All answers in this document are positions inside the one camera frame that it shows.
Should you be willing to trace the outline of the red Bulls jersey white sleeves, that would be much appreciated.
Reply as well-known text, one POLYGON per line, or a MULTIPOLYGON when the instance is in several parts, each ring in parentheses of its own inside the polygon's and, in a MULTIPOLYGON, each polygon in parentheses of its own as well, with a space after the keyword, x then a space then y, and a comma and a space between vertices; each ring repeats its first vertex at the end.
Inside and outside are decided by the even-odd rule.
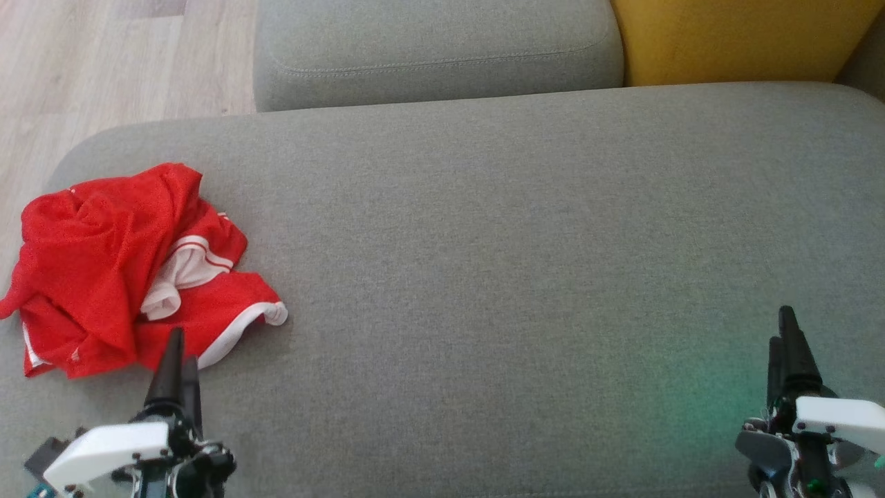
POLYGON ((17 314, 28 378, 70 378, 132 365, 136 322, 163 264, 195 249, 215 273, 230 271, 246 236, 201 198, 202 176, 167 162, 39 196, 21 215, 22 247, 0 320, 17 314))

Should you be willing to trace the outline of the grey sofa back cushion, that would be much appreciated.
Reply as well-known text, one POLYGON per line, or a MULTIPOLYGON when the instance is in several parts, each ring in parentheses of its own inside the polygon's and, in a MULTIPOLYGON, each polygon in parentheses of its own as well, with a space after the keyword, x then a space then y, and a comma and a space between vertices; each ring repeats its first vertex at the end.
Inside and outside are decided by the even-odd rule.
POLYGON ((257 111, 616 88, 609 0, 260 0, 257 111))

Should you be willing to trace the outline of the grey sofa corner cushion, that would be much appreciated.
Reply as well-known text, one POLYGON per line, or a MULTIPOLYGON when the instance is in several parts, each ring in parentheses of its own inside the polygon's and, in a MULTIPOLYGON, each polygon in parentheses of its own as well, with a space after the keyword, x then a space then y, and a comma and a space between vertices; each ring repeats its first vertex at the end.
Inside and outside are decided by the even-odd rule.
POLYGON ((835 82, 885 103, 885 6, 877 14, 835 82))

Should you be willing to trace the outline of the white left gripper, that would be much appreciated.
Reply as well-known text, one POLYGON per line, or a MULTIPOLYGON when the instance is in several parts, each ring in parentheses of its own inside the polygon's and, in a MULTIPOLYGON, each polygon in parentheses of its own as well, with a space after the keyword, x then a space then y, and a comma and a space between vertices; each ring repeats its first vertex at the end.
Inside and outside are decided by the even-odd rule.
POLYGON ((130 498, 224 498, 237 469, 233 451, 203 437, 197 358, 184 357, 184 333, 169 334, 145 397, 128 423, 94 427, 73 439, 42 473, 61 498, 85 498, 93 480, 129 478, 130 498), (159 403, 181 407, 151 407, 159 403))

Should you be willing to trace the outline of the large grey sofa seat cushion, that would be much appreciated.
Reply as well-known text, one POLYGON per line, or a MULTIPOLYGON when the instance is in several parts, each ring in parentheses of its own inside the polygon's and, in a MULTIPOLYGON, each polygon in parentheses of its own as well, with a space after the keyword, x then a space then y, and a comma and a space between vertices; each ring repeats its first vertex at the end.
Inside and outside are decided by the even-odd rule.
POLYGON ((162 162, 290 311, 201 373, 227 498, 755 498, 734 449, 793 306, 885 405, 885 104, 825 83, 594 89, 98 133, 162 162))

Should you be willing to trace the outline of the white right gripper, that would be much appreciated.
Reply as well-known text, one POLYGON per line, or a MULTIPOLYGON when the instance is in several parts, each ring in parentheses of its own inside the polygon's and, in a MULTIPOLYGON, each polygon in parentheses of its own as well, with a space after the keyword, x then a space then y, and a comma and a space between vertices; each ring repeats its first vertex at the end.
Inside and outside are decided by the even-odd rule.
POLYGON ((819 397, 821 372, 792 306, 779 309, 779 331, 768 344, 770 412, 746 419, 736 437, 756 498, 885 498, 839 475, 867 454, 885 458, 885 407, 819 397), (777 405, 781 394, 796 399, 777 405))

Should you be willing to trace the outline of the yellow sofa pillow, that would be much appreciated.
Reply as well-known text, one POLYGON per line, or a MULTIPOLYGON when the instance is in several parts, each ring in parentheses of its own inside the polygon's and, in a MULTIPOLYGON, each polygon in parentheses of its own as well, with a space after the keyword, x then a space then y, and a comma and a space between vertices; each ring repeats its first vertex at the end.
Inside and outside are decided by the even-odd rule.
POLYGON ((885 0, 611 0, 629 87, 832 82, 885 0))

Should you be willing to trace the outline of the red mesh shorts white trim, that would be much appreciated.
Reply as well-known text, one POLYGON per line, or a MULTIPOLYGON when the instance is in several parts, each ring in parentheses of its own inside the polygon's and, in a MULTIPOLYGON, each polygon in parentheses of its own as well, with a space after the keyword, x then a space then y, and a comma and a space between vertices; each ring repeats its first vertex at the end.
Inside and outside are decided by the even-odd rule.
POLYGON ((187 356, 205 368, 229 354, 253 322, 278 326, 288 317, 277 293, 256 273, 218 275, 180 296, 173 315, 149 318, 123 284, 35 294, 19 307, 24 375, 58 369, 81 378, 137 363, 155 371, 175 329, 184 332, 187 356))

